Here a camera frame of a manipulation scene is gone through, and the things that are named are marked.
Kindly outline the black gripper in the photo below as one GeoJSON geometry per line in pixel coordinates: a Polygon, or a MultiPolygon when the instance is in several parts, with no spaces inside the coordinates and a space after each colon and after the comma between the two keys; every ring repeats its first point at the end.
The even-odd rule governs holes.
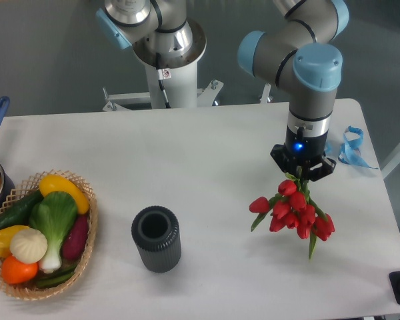
{"type": "Polygon", "coordinates": [[[336,168],[336,161],[323,156],[327,132],[317,137],[302,137],[301,139],[290,128],[286,130],[285,144],[273,146],[270,155],[280,170],[295,177],[300,177],[302,168],[300,161],[318,162],[310,168],[308,180],[318,181],[330,174],[336,168]]]}

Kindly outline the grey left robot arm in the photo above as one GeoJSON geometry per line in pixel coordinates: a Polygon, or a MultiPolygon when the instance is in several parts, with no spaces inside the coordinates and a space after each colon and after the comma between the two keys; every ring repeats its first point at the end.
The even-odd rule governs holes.
{"type": "MultiPolygon", "coordinates": [[[[349,12],[343,1],[276,1],[286,20],[279,32],[250,32],[237,60],[248,74],[290,96],[285,142],[271,156],[280,170],[317,181],[335,168],[325,143],[343,58],[331,41],[344,30],[349,12]]],[[[144,64],[155,109],[200,104],[197,63],[206,39],[187,17],[185,1],[106,1],[96,13],[106,37],[132,47],[144,64]]]]}

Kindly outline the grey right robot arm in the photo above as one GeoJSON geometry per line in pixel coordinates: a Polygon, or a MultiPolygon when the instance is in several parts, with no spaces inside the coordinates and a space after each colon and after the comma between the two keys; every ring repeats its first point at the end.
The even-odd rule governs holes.
{"type": "Polygon", "coordinates": [[[276,1],[286,25],[274,35],[252,31],[241,41],[240,68],[290,96],[285,142],[271,156],[284,173],[307,181],[334,171],[325,143],[343,56],[331,41],[349,22],[344,1],[276,1]]]}

